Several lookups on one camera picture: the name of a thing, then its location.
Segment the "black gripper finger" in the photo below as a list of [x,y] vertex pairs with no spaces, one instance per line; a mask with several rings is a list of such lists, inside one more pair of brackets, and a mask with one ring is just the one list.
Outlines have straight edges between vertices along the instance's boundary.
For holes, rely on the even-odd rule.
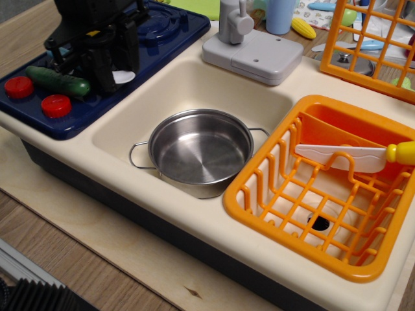
[[82,55],[82,70],[95,91],[112,94],[118,90],[112,69],[112,59],[106,49],[87,49]]
[[134,20],[123,19],[118,27],[118,68],[134,73],[139,70],[139,40]]

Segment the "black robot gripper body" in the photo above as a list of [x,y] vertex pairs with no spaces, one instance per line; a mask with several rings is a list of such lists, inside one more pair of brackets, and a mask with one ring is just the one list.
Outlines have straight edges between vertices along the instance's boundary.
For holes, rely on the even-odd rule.
[[[54,67],[68,73],[81,64],[87,49],[108,49],[113,65],[118,68],[118,27],[123,19],[131,19],[136,27],[149,18],[143,1],[55,1],[61,22],[45,40],[52,52]],[[69,49],[64,60],[60,47]]]

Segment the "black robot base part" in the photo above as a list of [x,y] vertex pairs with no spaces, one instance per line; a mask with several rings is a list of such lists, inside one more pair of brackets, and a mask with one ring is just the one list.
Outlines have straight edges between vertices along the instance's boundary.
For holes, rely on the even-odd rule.
[[20,279],[9,286],[1,279],[1,310],[97,310],[66,286]]

